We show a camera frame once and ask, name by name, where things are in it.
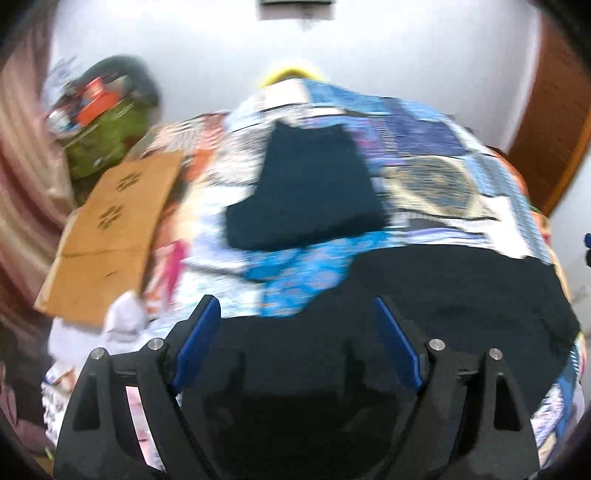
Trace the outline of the dark black pants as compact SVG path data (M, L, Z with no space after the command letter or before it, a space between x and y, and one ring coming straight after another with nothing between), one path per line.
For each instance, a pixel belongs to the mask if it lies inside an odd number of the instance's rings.
M225 319L183 412L224 479L524 479L580 329L553 267L373 250L286 319Z

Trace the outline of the white crumpled cloth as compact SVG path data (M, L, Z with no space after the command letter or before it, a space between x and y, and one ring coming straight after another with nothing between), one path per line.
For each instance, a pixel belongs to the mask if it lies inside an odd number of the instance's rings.
M55 317L48 340L48 353L55 360L82 365L95 348L125 353L140 348L147 338L148 317L140 298L127 291L107 309L102 327L70 325Z

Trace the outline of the brown wooden door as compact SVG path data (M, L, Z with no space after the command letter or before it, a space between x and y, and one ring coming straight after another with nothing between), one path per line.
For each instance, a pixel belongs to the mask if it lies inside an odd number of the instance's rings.
M548 216L566 192L590 141L590 74L549 20L527 109L508 154L532 204Z

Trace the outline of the blue patchwork bedspread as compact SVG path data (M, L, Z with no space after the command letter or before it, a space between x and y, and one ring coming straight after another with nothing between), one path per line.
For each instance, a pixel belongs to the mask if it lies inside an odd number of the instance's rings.
M229 248L225 209L256 188L276 122L314 129L341 125L368 164L385 204L386 227L273 253ZM520 174L453 120L415 102L290 79L260 89L229 114L201 114L152 128L130 155L174 151L183 154L185 173L162 213L146 270L142 300L148 326L142 345L166 334L204 293L216 295L228 317L294 315L337 285L356 254L373 248L462 245L546 265L558 262ZM186 241L189 251L165 309L165 255L175 240ZM51 442L58 439L81 368L54 359L42 382Z

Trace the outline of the brown cardboard box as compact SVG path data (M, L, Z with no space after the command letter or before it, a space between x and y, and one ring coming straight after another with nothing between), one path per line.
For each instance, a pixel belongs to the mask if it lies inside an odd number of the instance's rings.
M140 292L158 219L178 177L179 151L107 170L71 217L35 309L100 329L111 304Z

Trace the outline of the pink cloth strip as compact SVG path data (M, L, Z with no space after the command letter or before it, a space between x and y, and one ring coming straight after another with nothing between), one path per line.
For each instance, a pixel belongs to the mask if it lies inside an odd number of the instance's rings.
M172 297L182 272L182 261L186 258L189 245L184 240L175 240L167 247L163 280L162 280L162 305L168 309L172 303Z

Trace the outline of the striped pink curtain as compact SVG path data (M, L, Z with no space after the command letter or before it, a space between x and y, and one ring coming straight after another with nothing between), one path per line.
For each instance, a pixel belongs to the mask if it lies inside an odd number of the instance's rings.
M41 105L56 9L36 15L1 68L1 315L31 309L75 208Z

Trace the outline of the green fabric bag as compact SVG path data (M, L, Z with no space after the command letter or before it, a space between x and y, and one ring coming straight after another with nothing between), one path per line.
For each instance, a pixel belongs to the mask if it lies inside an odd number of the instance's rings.
M119 164L150 127L150 108L121 100L62 143L72 180Z

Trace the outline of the folded dark teal garment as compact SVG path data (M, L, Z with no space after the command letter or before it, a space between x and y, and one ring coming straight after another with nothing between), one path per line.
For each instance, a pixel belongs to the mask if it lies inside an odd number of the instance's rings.
M232 248L277 251L381 230L385 208L341 125L277 122L252 195L225 210Z

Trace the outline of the orange box in bag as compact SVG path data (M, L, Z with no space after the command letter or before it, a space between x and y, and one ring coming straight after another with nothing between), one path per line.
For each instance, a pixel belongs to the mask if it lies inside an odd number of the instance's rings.
M100 77L94 78L83 89L80 110L76 121L82 127L88 126L100 115L116 106L121 95L105 87Z

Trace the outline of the grey neck pillow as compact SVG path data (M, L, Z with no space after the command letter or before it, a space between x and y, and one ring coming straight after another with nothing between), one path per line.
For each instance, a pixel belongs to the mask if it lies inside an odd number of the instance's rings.
M137 56L114 55L88 68L77 80L78 88L100 79L104 87L113 87L125 98L132 98L151 108L160 104L160 91L146 64Z

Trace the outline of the yellow curved tube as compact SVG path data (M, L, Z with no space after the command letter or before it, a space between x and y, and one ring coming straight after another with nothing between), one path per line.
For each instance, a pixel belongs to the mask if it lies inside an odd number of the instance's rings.
M314 75L310 71L303 68L290 67L281 69L263 78L263 80L259 82L259 89L263 89L290 79L318 80L318 75Z

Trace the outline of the wall mounted black screen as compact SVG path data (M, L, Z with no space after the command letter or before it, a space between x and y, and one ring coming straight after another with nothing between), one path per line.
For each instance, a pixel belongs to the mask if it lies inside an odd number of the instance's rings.
M260 5L332 5L334 0L259 0Z

